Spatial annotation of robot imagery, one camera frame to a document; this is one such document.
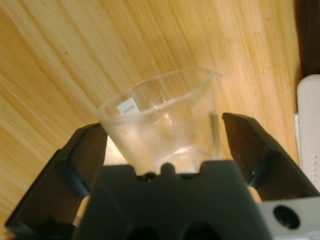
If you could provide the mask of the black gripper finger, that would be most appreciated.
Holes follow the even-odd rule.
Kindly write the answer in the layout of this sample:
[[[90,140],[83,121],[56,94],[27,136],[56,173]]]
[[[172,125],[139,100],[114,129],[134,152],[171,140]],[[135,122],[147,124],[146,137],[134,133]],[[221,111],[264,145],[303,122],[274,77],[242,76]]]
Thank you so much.
[[[319,191],[282,146],[253,117],[225,112],[227,141],[248,186],[262,201],[318,197]]]
[[[70,237],[82,200],[105,161],[107,134],[99,123],[77,129],[50,158],[5,227],[17,237]]]

